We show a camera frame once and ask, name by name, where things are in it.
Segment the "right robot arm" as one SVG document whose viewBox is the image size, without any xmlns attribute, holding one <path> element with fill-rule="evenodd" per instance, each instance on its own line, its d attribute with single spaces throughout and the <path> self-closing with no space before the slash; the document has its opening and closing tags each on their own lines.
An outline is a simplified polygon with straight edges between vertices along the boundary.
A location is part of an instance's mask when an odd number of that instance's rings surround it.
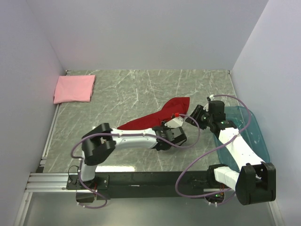
<svg viewBox="0 0 301 226">
<path fill-rule="evenodd" d="M 206 106 L 197 105 L 186 122 L 209 128 L 220 145 L 220 164 L 207 170 L 209 185 L 224 184 L 236 191 L 243 205 L 272 202 L 276 198 L 276 168 L 269 161 L 265 147 L 256 147 L 244 135 L 247 120 L 243 107 L 226 107 L 220 100 L 209 101 Z"/>
</svg>

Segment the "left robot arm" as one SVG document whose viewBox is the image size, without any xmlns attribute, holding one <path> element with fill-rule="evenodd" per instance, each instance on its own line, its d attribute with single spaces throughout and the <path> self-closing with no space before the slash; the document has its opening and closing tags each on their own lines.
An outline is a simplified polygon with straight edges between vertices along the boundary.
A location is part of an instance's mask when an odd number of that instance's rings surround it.
<svg viewBox="0 0 301 226">
<path fill-rule="evenodd" d="M 165 125 L 155 126 L 142 130 L 113 129 L 108 123 L 102 123 L 89 133 L 85 134 L 79 144 L 82 155 L 75 156 L 71 150 L 71 157 L 80 160 L 78 178 L 71 179 L 73 184 L 84 184 L 90 187 L 99 185 L 95 179 L 95 171 L 98 165 L 106 161 L 114 150 L 128 148 L 147 148 L 157 151 L 169 150 L 172 146 L 181 146 L 187 137 L 181 126 L 170 128 Z"/>
</svg>

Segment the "red t shirt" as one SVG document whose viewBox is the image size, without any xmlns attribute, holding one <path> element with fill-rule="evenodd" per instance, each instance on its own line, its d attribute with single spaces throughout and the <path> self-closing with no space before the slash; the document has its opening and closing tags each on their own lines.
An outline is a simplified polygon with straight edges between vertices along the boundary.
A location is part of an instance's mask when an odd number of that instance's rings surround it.
<svg viewBox="0 0 301 226">
<path fill-rule="evenodd" d="M 174 97 L 167 101 L 160 111 L 129 121 L 117 129 L 143 130 L 160 126 L 162 121 L 170 121 L 174 113 L 186 114 L 190 106 L 190 97 Z"/>
</svg>

